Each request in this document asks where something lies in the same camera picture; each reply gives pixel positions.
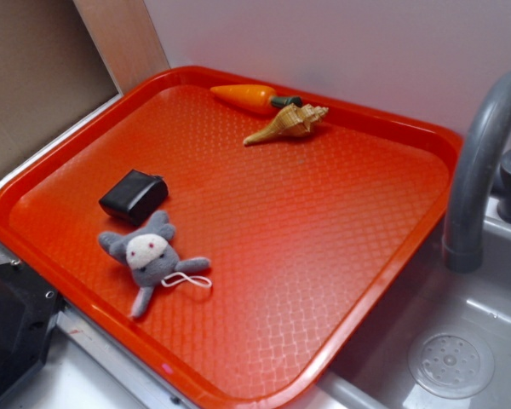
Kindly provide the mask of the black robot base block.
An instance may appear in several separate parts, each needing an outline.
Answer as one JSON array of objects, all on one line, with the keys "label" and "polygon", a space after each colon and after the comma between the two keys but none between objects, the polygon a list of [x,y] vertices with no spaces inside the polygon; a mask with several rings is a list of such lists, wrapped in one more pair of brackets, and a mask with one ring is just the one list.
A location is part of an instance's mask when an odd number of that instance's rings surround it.
[{"label": "black robot base block", "polygon": [[46,363],[59,292],[30,266],[0,265],[0,404]]}]

